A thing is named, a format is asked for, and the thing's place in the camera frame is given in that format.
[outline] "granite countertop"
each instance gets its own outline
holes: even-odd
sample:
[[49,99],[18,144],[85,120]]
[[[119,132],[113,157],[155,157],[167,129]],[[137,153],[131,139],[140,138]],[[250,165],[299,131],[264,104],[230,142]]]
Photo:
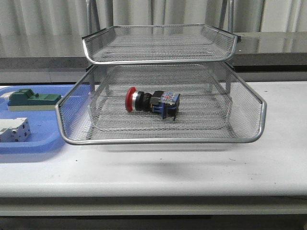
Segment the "granite countertop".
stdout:
[[[306,65],[307,32],[237,33],[234,66]],[[0,69],[85,68],[81,35],[0,36]]]

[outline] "lower mesh tray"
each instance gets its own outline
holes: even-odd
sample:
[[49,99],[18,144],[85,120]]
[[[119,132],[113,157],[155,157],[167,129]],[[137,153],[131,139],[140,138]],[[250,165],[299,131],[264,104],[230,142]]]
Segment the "lower mesh tray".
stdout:
[[[127,90],[180,93],[175,121],[128,113]],[[264,128],[266,103],[224,63],[94,66],[56,107],[70,144],[252,142]]]

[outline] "countertop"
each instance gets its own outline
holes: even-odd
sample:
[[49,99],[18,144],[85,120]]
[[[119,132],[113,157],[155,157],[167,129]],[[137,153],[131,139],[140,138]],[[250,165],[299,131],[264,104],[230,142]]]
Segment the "countertop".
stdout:
[[307,82],[250,85],[268,104],[256,142],[0,154],[0,197],[306,196]]
[[[234,66],[306,65],[307,32],[237,33]],[[81,35],[0,36],[0,69],[86,68]]]

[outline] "upper mesh tray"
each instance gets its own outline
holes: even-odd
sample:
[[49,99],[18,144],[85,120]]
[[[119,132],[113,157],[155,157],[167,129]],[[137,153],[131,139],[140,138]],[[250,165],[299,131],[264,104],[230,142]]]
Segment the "upper mesh tray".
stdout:
[[83,37],[94,64],[224,61],[237,36],[203,25],[113,26]]

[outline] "white table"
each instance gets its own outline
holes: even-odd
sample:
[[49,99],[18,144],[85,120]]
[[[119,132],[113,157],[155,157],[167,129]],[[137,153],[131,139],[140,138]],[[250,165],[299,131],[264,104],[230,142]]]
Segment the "white table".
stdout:
[[[250,85],[268,104],[254,143],[65,144],[0,154],[0,197],[307,196],[307,82]],[[14,213],[8,203],[0,215]],[[307,203],[297,203],[305,213]]]

